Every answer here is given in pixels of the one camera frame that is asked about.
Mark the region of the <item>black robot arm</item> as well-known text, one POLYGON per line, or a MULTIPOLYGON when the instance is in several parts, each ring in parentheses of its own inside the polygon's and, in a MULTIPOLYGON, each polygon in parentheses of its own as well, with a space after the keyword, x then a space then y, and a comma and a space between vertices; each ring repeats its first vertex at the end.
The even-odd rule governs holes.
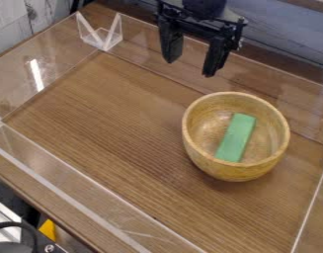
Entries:
POLYGON ((201 75, 212 77, 229 52, 241 47, 245 18, 228 9, 227 0, 157 0, 156 19, 164 61, 180 58, 185 35, 197 37, 208 42, 201 75))

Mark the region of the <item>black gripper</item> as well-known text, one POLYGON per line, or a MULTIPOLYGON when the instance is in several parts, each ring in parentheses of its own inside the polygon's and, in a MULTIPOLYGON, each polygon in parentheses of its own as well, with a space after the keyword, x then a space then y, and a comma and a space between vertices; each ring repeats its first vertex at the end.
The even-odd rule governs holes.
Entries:
POLYGON ((212 77, 224 66, 229 49, 240 47, 247 19, 229 10, 227 0, 157 0, 161 56, 173 63, 181 56, 182 35, 209 41, 201 74, 212 77))

